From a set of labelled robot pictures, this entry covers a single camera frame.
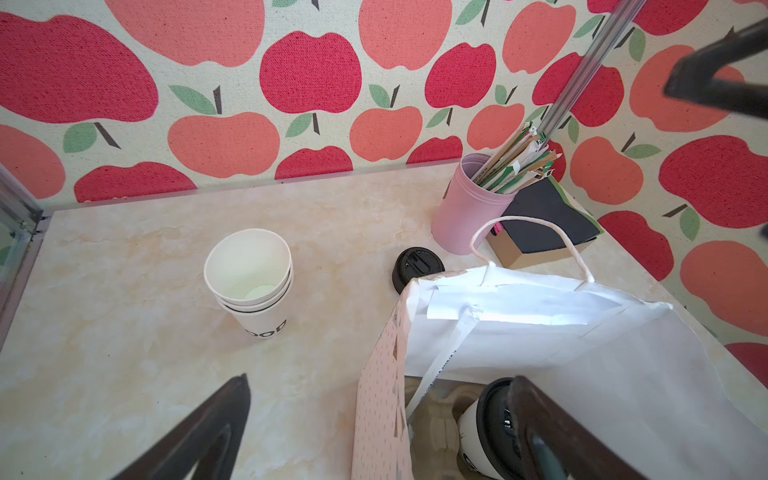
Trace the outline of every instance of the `paper cup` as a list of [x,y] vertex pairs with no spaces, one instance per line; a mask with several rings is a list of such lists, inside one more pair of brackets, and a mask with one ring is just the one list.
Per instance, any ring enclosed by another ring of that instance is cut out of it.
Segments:
[[280,235],[251,228],[232,233],[210,251],[203,277],[218,298],[252,306],[277,295],[291,266],[290,248]]
[[524,480],[515,431],[505,426],[511,378],[489,383],[458,419],[460,452],[467,466],[496,480]]
[[240,322],[246,332],[256,338],[268,339],[282,332],[291,320],[290,291],[293,287],[293,279],[288,283],[286,292],[272,306],[258,312],[237,312],[224,305],[220,298],[216,298],[221,308]]
[[232,303],[227,302],[226,300],[222,300],[221,298],[216,297],[217,300],[219,300],[219,303],[221,303],[224,306],[227,306],[231,308],[232,310],[235,310],[236,312],[242,312],[242,313],[251,313],[251,312],[258,312],[260,310],[267,309],[277,303],[278,300],[283,298],[283,295],[288,290],[288,287],[293,282],[293,268],[291,268],[290,273],[288,274],[288,281],[285,282],[283,287],[280,289],[279,292],[275,294],[272,298],[269,300],[265,300],[262,303],[257,303],[256,305],[249,305],[249,306],[242,306],[242,305],[234,305]]

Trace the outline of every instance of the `beige marble surface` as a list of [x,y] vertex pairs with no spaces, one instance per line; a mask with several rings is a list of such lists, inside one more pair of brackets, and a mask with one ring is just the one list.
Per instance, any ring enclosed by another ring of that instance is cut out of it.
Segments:
[[[252,400],[233,477],[348,478],[356,380],[397,300],[395,258],[418,245],[449,270],[482,264],[429,232],[454,168],[57,212],[0,351],[0,478],[110,478],[243,372]],[[273,339],[246,334],[202,277],[210,249],[249,227],[293,252],[296,321]],[[598,282],[674,302],[607,234],[583,256]],[[525,270],[578,274],[572,260]],[[679,311],[768,429],[768,391]]]

